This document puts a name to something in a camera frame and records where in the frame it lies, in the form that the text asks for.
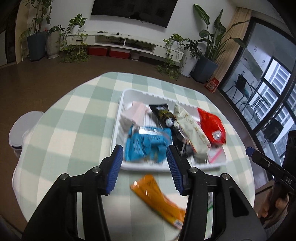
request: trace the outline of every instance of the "green checkered tablecloth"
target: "green checkered tablecloth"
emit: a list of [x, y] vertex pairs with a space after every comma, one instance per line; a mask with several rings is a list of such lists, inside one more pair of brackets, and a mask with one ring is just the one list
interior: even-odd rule
[[[224, 151], [227, 164], [207, 173], [217, 176], [223, 172], [229, 173], [251, 205], [254, 204], [254, 179], [245, 147], [232, 125], [207, 97], [158, 79], [109, 72], [63, 96], [43, 115], [31, 132], [31, 138], [25, 140], [14, 172], [13, 188], [26, 220], [30, 219], [60, 174], [83, 174], [110, 155], [119, 99], [122, 91], [128, 88], [176, 99], [217, 115], [226, 130]], [[103, 197], [106, 221], [113, 241], [172, 240], [178, 234], [178, 230], [152, 212], [130, 190], [129, 185], [144, 174], [121, 170], [115, 189], [108, 197]], [[186, 207], [186, 201], [184, 203], [184, 197], [176, 191], [170, 173], [153, 175], [168, 198]]]

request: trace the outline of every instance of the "white tv cabinet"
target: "white tv cabinet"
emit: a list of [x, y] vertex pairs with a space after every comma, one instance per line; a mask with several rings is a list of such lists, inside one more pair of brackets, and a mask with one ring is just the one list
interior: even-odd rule
[[[162, 58], [165, 58], [167, 56], [164, 42], [158, 42], [151, 39], [145, 39], [127, 34], [100, 34], [91, 31], [85, 31], [84, 34], [87, 34], [87, 36], [83, 37], [83, 41], [89, 46], [108, 46], [136, 50], [142, 53], [148, 53]], [[71, 34], [70, 36], [67, 36], [68, 44], [75, 45], [76, 42], [79, 41], [81, 41], [81, 37], [79, 37], [78, 35]], [[177, 50], [173, 48], [176, 48], [176, 46], [173, 45], [171, 48], [172, 60], [176, 63], [179, 63], [184, 53], [180, 49]]]

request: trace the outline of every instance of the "television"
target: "television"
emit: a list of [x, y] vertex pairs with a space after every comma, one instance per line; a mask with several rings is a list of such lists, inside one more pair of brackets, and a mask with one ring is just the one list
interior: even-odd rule
[[95, 0], [92, 15], [137, 19], [167, 27], [177, 0]]

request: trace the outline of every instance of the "potted plant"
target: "potted plant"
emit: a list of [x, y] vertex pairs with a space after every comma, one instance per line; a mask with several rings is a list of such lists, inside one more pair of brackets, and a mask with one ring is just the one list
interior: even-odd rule
[[[71, 30], [75, 26], [74, 23], [79, 19], [79, 24], [75, 35], [78, 36], [78, 39], [75, 39], [75, 44], [73, 44], [73, 38], [71, 38]], [[85, 24], [85, 20], [87, 18], [83, 18], [82, 14], [78, 14], [77, 17], [70, 19], [67, 29], [64, 33], [61, 33], [63, 36], [63, 40], [61, 43], [61, 50], [65, 51], [67, 55], [61, 60], [62, 62], [70, 62], [70, 63], [80, 63], [88, 61], [90, 55], [87, 54], [87, 50], [84, 43], [84, 38], [87, 37], [87, 34], [84, 34], [83, 26]]]
[[70, 24], [69, 24], [70, 25], [70, 33], [76, 34], [78, 32], [82, 32], [86, 19], [87, 18], [82, 17], [82, 14], [77, 14], [77, 17], [72, 18], [70, 20]]
[[61, 47], [61, 34], [65, 28], [62, 26], [53, 26], [48, 30], [47, 40], [46, 40], [46, 53], [47, 58], [52, 59], [59, 56], [59, 51]]
[[236, 43], [238, 43], [241, 47], [246, 48], [246, 44], [240, 38], [232, 38], [223, 39], [224, 36], [236, 25], [246, 23], [238, 22], [231, 26], [229, 30], [226, 31], [226, 28], [221, 24], [220, 19], [223, 13], [223, 9], [220, 11], [219, 16], [216, 18], [214, 22], [215, 32], [210, 33], [208, 26], [210, 25], [210, 17], [207, 13], [197, 4], [193, 4], [194, 10], [198, 13], [200, 18], [207, 25], [207, 29], [203, 29], [200, 31], [199, 36], [202, 38], [197, 42], [205, 42], [207, 47], [205, 50], [204, 56], [201, 56], [200, 60], [195, 66], [193, 73], [191, 73], [192, 78], [195, 81], [205, 83], [212, 76], [218, 65], [215, 63], [217, 58], [225, 51], [223, 50], [227, 41], [233, 39]]
[[52, 0], [26, 1], [26, 5], [31, 4], [36, 11], [36, 15], [32, 20], [34, 34], [27, 37], [31, 61], [40, 60], [45, 56], [46, 32], [41, 32], [41, 27], [44, 19], [50, 25], [49, 14], [52, 11], [52, 2]]
[[185, 54], [180, 62], [179, 73], [185, 77], [190, 77], [190, 72], [202, 56], [202, 50], [198, 48], [198, 42], [196, 40], [185, 39], [184, 41], [187, 44], [184, 47]]
[[165, 42], [165, 49], [166, 49], [166, 57], [165, 61], [162, 65], [158, 65], [157, 71], [162, 73], [165, 72], [171, 79], [176, 79], [179, 78], [180, 73], [178, 69], [175, 69], [175, 61], [172, 60], [172, 48], [174, 51], [176, 51], [176, 58], [180, 58], [182, 55], [182, 46], [184, 39], [182, 38], [181, 35], [176, 34], [176, 32], [169, 37], [169, 39], [164, 39]]

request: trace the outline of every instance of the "metal screw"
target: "metal screw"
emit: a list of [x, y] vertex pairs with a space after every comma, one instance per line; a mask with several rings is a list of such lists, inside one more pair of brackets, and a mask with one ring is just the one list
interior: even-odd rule
[[196, 167], [190, 167], [189, 171], [192, 173], [197, 173], [198, 169]]
[[222, 174], [222, 177], [223, 177], [225, 180], [230, 179], [230, 176], [229, 176], [229, 174], [227, 174], [227, 173], [223, 173], [223, 174]]
[[100, 168], [100, 167], [93, 167], [93, 168], [92, 168], [92, 171], [93, 171], [94, 173], [98, 173], [98, 172], [101, 171], [101, 168]]
[[66, 180], [68, 178], [68, 174], [67, 173], [63, 173], [59, 176], [60, 179], [62, 180]]

